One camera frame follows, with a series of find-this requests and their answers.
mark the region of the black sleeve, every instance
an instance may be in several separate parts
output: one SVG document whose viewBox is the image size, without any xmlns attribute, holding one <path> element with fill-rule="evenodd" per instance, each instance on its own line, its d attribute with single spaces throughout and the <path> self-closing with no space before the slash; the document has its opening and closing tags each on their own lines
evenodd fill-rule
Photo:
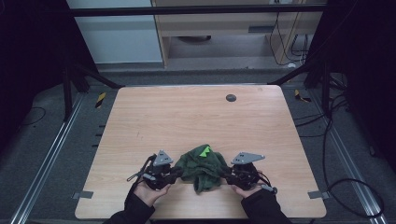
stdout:
<svg viewBox="0 0 396 224">
<path fill-rule="evenodd" d="M 290 224 L 290 220 L 280 210 L 276 197 L 268 190 L 261 189 L 241 202 L 252 224 Z"/>
<path fill-rule="evenodd" d="M 145 224 L 154 211 L 153 206 L 148 207 L 135 194 L 132 194 L 127 208 L 111 216 L 104 224 Z"/>
</svg>

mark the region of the black pole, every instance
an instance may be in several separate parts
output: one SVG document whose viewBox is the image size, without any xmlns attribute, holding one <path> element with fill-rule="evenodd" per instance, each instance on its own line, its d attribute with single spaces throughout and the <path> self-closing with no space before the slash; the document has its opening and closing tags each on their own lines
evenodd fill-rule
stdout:
<svg viewBox="0 0 396 224">
<path fill-rule="evenodd" d="M 317 12 L 337 9 L 339 6 L 326 4 L 286 4 L 286 5 L 238 5 L 238 6 L 190 6 L 190 7 L 114 7 L 77 8 L 69 10 L 44 10 L 44 16 L 103 17 L 142 16 L 176 14 L 219 14 L 257 12 Z"/>
<path fill-rule="evenodd" d="M 120 88 L 124 87 L 124 85 L 119 85 L 119 84 L 117 84 L 115 82 L 112 82 L 112 81 L 108 80 L 107 78 L 102 77 L 99 74 L 97 74 L 97 73 L 85 68 L 81 64 L 75 64 L 74 67 L 77 70 L 79 70 L 80 72 L 84 73 L 85 75 L 95 78 L 96 80 L 104 83 L 105 85 L 107 85 L 108 87 L 110 87 L 112 89 L 120 89 Z"/>
<path fill-rule="evenodd" d="M 324 114 L 330 118 L 331 111 L 329 109 L 329 99 L 330 99 L 330 62 L 325 61 L 322 65 L 322 109 Z"/>
<path fill-rule="evenodd" d="M 65 67 L 62 71 L 62 78 L 64 82 L 64 121 L 67 121 L 72 114 L 72 91 L 69 78 L 69 68 Z"/>
</svg>

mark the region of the black cable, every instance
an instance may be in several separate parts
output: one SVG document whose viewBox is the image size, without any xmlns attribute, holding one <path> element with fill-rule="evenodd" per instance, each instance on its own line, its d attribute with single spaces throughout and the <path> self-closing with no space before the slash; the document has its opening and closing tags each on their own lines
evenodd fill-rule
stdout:
<svg viewBox="0 0 396 224">
<path fill-rule="evenodd" d="M 341 91 L 346 91 L 347 86 L 344 84 L 343 81 L 338 80 L 337 78 L 330 76 L 330 80 L 333 83 L 333 85 L 336 86 L 336 89 L 341 90 Z"/>
<path fill-rule="evenodd" d="M 297 118 L 297 119 L 307 119 L 307 118 L 312 118 L 312 117 L 314 117 L 314 116 L 319 116 L 319 115 L 323 115 L 323 114 L 322 114 L 322 113 L 319 113 L 319 114 L 315 114 L 315 115 L 308 115 L 308 116 L 301 117 L 301 118 Z"/>
<path fill-rule="evenodd" d="M 363 181 L 358 180 L 358 179 L 354 179 L 354 178 L 342 178 L 342 179 L 339 179 L 339 180 L 335 181 L 334 183 L 332 183 L 332 184 L 330 185 L 329 179 L 328 179 L 328 177 L 327 177 L 327 171 L 326 171 L 326 140 L 327 140 L 327 133 L 329 132 L 329 130 L 330 130 L 331 127 L 332 127 L 332 113 L 333 113 L 334 109 L 337 109 L 339 106 L 344 105 L 345 102 L 346 102 L 346 101 L 342 101 L 342 102 L 338 103 L 337 105 L 334 105 L 335 100 L 336 100 L 338 97 L 341 97 L 341 96 L 343 96 L 343 94 L 338 95 L 338 96 L 335 97 L 334 100 L 332 101 L 330 117 L 329 117 L 329 120 L 328 120 L 328 123 L 327 123 L 327 126 L 326 126 L 325 133 L 324 133 L 324 135 L 323 135 L 323 143 L 322 143 L 322 169 L 323 169 L 323 178 L 324 178 L 324 181 L 325 181 L 325 183 L 326 183 L 327 191 L 330 192 L 330 194 L 334 197 L 334 199 L 335 199 L 338 203 L 340 203 L 347 211 L 349 211 L 349 212 L 352 213 L 352 214 L 355 214 L 356 216 L 364 217 L 364 218 L 380 217 L 380 216 L 384 213 L 385 204 L 384 204 L 384 200 L 381 198 L 381 196 L 379 195 L 379 193 L 378 193 L 374 188 L 372 188 L 372 187 L 371 187 L 370 185 L 368 185 L 367 183 L 364 183 Z M 367 188 L 369 188 L 369 189 L 372 191 L 372 193 L 375 194 L 375 196 L 377 197 L 377 199 L 379 199 L 379 201 L 380 201 L 380 205 L 379 205 L 380 211 L 379 211 L 377 214 L 375 214 L 375 215 L 366 215 L 366 214 L 362 214 L 362 213 L 356 212 L 355 210 L 351 209 L 350 207 L 348 207 L 348 206 L 346 206 L 344 203 L 342 203 L 341 200 L 339 200 L 339 199 L 337 198 L 337 196 L 332 192 L 332 188 L 333 188 L 334 186 L 336 186 L 336 185 L 338 185 L 338 184 L 340 184 L 340 183 L 342 183 L 342 182 L 346 182 L 346 181 L 349 181 L 349 182 L 350 182 L 350 181 L 352 181 L 352 182 L 357 182 L 357 183 L 363 184 L 364 186 L 366 186 Z"/>
<path fill-rule="evenodd" d="M 35 121 L 32 121 L 32 122 L 29 122 L 29 123 L 23 123 L 22 125 L 32 125 L 32 124 L 35 124 L 35 123 L 37 123 L 37 122 L 39 122 L 40 120 L 42 120 L 45 116 L 46 116 L 46 114 L 47 114 L 47 111 L 46 111 L 46 109 L 44 109 L 43 107 L 40 107 L 40 106 L 34 106 L 34 107 L 32 107 L 32 109 L 41 109 L 42 111 L 43 111 L 43 114 L 41 115 L 41 117 L 40 118 L 38 118 L 37 120 L 35 120 Z"/>
<path fill-rule="evenodd" d="M 293 38 L 293 41 L 291 42 L 290 51 L 291 51 L 292 55 L 299 57 L 301 55 L 295 54 L 294 51 L 298 51 L 298 52 L 300 52 L 300 51 L 293 49 L 294 48 L 294 44 L 296 43 L 296 40 L 297 40 L 297 36 L 298 35 L 295 35 L 294 38 Z"/>
<path fill-rule="evenodd" d="M 326 39 L 324 39 L 324 40 L 322 41 L 322 43 L 316 48 L 316 50 L 315 50 L 315 51 L 310 51 L 309 57 L 307 56 L 307 59 L 315 60 L 316 58 L 320 58 L 320 55 L 317 55 L 317 54 L 319 54 L 320 52 L 322 52 L 323 49 L 329 45 L 329 42 L 331 42 L 331 41 L 334 39 L 335 35 L 336 35 L 337 32 L 341 29 L 342 25 L 346 22 L 346 20 L 347 20 L 347 19 L 349 18 L 349 16 L 352 14 L 353 10 L 355 9 L 356 5 L 358 4 L 358 1 L 359 1 L 359 0 L 355 0 L 355 2 L 353 3 L 353 6 L 350 8 L 350 10 L 349 10 L 348 13 L 345 15 L 345 17 L 336 25 L 336 27 L 335 27 L 335 28 L 332 30 L 332 32 L 326 37 Z M 289 79 L 291 79 L 291 78 L 293 78 L 293 77 L 299 75 L 299 74 L 300 74 L 299 72 L 297 72 L 297 73 L 291 72 L 290 74 L 288 74 L 288 75 L 286 75 L 286 76 L 284 76 L 284 77 L 282 77 L 282 78 L 280 78 L 280 79 L 278 79 L 278 80 L 276 80 L 276 81 L 273 81 L 273 82 L 271 82 L 271 83 L 269 83 L 269 84 L 276 84 L 276 83 L 277 83 L 276 85 L 283 84 L 283 83 L 286 82 L 287 80 L 289 80 Z"/>
<path fill-rule="evenodd" d="M 257 172 L 257 174 L 259 175 L 259 178 L 260 178 L 260 180 L 262 180 L 266 185 L 268 185 L 269 187 L 272 187 L 271 186 L 271 182 L 270 182 L 270 179 L 268 179 L 268 177 L 265 175 L 265 174 L 263 174 L 262 172 Z"/>
<path fill-rule="evenodd" d="M 157 155 L 153 154 L 152 156 L 148 157 L 145 163 L 143 164 L 142 168 L 140 168 L 140 171 L 134 175 L 131 175 L 126 181 L 131 181 L 134 179 L 136 176 L 136 181 L 132 184 L 131 188 L 129 189 L 128 195 L 126 196 L 125 202 L 124 202 L 124 209 L 127 208 L 129 199 L 132 197 L 132 194 L 134 193 L 134 190 L 137 188 L 137 185 L 140 184 L 142 181 L 140 181 L 140 177 L 145 173 L 145 169 L 148 166 L 149 161 L 153 161 L 156 158 Z"/>
<path fill-rule="evenodd" d="M 310 138 L 310 137 L 321 137 L 323 135 L 324 135 L 324 133 L 323 134 L 318 134 L 318 135 L 299 135 L 299 137 L 301 137 L 301 138 Z"/>
<path fill-rule="evenodd" d="M 308 55 L 308 35 L 305 35 L 304 50 L 303 50 L 303 64 L 305 63 L 307 55 Z"/>
<path fill-rule="evenodd" d="M 276 20 L 275 20 L 275 24 L 274 24 L 274 29 L 272 30 L 272 32 L 271 32 L 271 34 L 270 34 L 270 49 L 271 49 L 271 51 L 273 52 L 273 55 L 274 55 L 274 58 L 275 58 L 275 62 L 276 62 L 277 65 L 287 65 L 287 64 L 289 64 L 289 63 L 298 62 L 298 60 L 290 59 L 290 58 L 288 57 L 288 54 L 286 53 L 285 45 L 283 44 L 283 38 L 282 38 L 282 36 L 281 36 L 281 34 L 280 34 L 280 30 L 279 30 L 279 22 L 278 22 L 278 19 L 279 19 L 279 12 L 276 13 Z M 275 30 L 276 27 L 277 27 L 277 31 L 278 31 L 278 33 L 279 33 L 280 43 L 282 44 L 283 53 L 285 54 L 286 58 L 288 58 L 288 59 L 290 60 L 288 63 L 279 63 L 279 62 L 276 60 L 275 52 L 274 52 L 274 49 L 272 48 L 272 36 L 273 36 L 274 30 Z"/>
<path fill-rule="evenodd" d="M 301 127 L 301 126 L 304 126 L 304 125 L 313 123 L 313 122 L 315 122 L 315 121 L 317 121 L 317 120 L 319 120 L 319 119 L 321 119 L 321 118 L 323 118 L 323 117 L 325 117 L 324 114 L 320 115 L 320 116 L 317 117 L 317 118 L 311 119 L 311 120 L 309 120 L 309 121 L 307 121 L 307 122 L 304 122 L 304 123 L 301 123 L 301 124 L 296 124 L 295 126 L 296 126 L 296 127 Z"/>
</svg>

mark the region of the dark curtain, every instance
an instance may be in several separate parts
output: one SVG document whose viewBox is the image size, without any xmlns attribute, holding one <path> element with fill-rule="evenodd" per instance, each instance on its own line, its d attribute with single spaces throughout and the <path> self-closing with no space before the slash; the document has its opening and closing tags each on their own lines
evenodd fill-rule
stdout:
<svg viewBox="0 0 396 224">
<path fill-rule="evenodd" d="M 62 83 L 67 63 L 80 63 L 94 72 L 97 69 L 74 18 L 40 16 L 42 10 L 69 9 L 66 1 L 0 1 L 5 5 L 2 9 L 0 4 L 2 154 L 29 112 L 35 95 Z"/>
<path fill-rule="evenodd" d="M 396 171 L 394 1 L 358 0 L 356 5 L 355 1 L 329 3 L 344 4 L 346 9 L 323 14 L 310 51 L 323 50 L 320 57 L 330 62 L 331 71 L 346 75 L 346 96 L 352 112 L 378 156 L 388 159 Z M 321 44 L 328 38 L 331 44 L 322 49 Z M 309 76 L 320 76 L 320 73 L 311 72 Z"/>
</svg>

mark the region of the aluminum rail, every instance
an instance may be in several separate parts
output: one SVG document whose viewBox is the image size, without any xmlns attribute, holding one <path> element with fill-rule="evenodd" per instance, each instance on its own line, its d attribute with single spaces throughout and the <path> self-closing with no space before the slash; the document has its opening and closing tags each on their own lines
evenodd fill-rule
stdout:
<svg viewBox="0 0 396 224">
<path fill-rule="evenodd" d="M 326 4 L 285 4 L 285 5 L 232 5 L 232 6 L 190 6 L 190 7 L 113 7 L 113 8 L 72 8 L 67 10 L 44 10 L 43 16 L 105 17 L 144 16 L 176 14 L 220 14 L 257 12 L 318 12 L 335 10 L 340 6 Z"/>
<path fill-rule="evenodd" d="M 78 111 L 81 108 L 82 100 L 84 99 L 84 94 L 79 93 L 77 99 L 74 104 L 74 111 L 70 116 L 70 119 L 65 121 L 58 132 L 55 140 L 52 143 L 52 146 L 49 149 L 47 157 L 44 159 L 40 169 L 35 176 L 35 179 L 25 194 L 20 206 L 12 216 L 10 223 L 11 224 L 23 224 L 26 222 L 29 217 L 30 212 L 32 211 L 33 206 L 35 205 L 35 201 L 38 198 L 41 190 L 46 183 L 47 177 L 50 174 L 53 164 L 55 163 L 59 152 L 64 145 L 64 141 L 66 136 L 69 134 L 71 127 L 73 126 L 74 121 L 76 120 L 76 116 Z"/>
<path fill-rule="evenodd" d="M 320 100 L 318 94 L 312 90 L 310 90 L 309 93 L 312 96 L 313 102 L 316 104 L 319 112 L 323 113 L 323 110 L 320 106 Z M 323 122 L 326 125 L 328 124 L 328 121 L 325 118 L 323 118 Z M 340 134 L 337 132 L 336 128 L 334 127 L 334 125 L 330 129 L 329 135 L 331 137 L 330 139 L 332 140 L 332 144 L 335 148 L 335 151 L 337 152 L 338 157 L 341 163 L 343 164 L 344 169 L 346 170 L 347 176 L 365 182 L 363 175 L 361 174 L 361 171 L 359 170 L 355 162 L 352 160 L 352 157 L 349 155 L 347 147 L 344 145 L 344 142 Z M 366 214 L 371 216 L 377 214 L 380 211 L 380 207 L 375 199 L 374 194 L 368 188 L 360 184 L 352 183 L 352 186 L 356 194 L 358 195 L 361 201 L 361 205 L 363 206 Z M 370 222 L 372 224 L 388 223 L 384 214 L 382 214 L 380 217 L 370 218 Z"/>
</svg>

